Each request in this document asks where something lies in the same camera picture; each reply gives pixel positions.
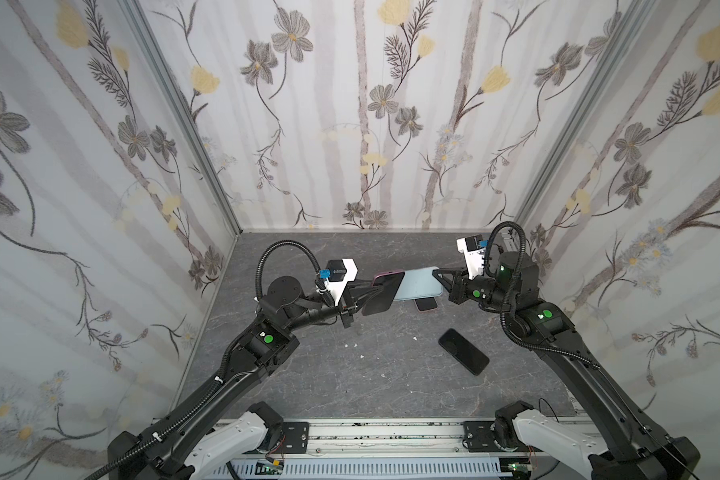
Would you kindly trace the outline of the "light blue phone case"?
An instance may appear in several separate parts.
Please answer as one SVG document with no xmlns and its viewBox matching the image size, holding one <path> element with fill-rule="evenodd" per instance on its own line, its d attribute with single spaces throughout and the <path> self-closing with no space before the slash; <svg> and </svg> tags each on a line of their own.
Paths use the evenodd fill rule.
<svg viewBox="0 0 720 480">
<path fill-rule="evenodd" d="M 436 266 L 406 270 L 394 302 L 440 296 L 443 293 L 443 286 L 433 275 L 435 270 L 437 270 Z"/>
</svg>

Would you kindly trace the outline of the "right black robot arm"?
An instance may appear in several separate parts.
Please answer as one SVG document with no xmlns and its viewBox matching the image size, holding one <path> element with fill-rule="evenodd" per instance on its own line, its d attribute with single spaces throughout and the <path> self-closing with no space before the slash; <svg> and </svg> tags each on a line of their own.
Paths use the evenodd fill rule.
<svg viewBox="0 0 720 480">
<path fill-rule="evenodd" d="M 699 450 L 652 420 L 594 357 L 563 310 L 540 297 L 539 268 L 525 246 L 523 229 L 504 221 L 488 237 L 458 239 L 465 267 L 432 275 L 450 302 L 474 301 L 497 314 L 507 338 L 552 369 L 598 434 L 588 437 L 516 401 L 496 411 L 490 439 L 504 450 L 542 451 L 588 479 L 695 478 Z"/>
</svg>

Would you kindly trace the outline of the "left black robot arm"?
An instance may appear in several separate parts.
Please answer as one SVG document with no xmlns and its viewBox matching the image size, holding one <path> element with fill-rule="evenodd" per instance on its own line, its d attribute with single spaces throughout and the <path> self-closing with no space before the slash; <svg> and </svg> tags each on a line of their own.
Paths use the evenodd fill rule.
<svg viewBox="0 0 720 480">
<path fill-rule="evenodd" d="M 292 276 L 263 285 L 269 257 L 293 247 L 314 270 L 315 291 L 306 294 Z M 189 397 L 141 433 L 123 432 L 108 446 L 107 463 L 93 479 L 202 479 L 232 456 L 269 452 L 285 439 L 284 421 L 264 402 L 251 405 L 225 427 L 218 421 L 239 398 L 271 376 L 296 350 L 296 330 L 339 320 L 350 326 L 356 314 L 389 308 L 399 284 L 391 276 L 359 280 L 350 259 L 320 265 L 313 252 L 295 240 L 279 240 L 262 253 L 255 270 L 257 307 L 253 321 L 221 355 L 214 372 Z"/>
</svg>

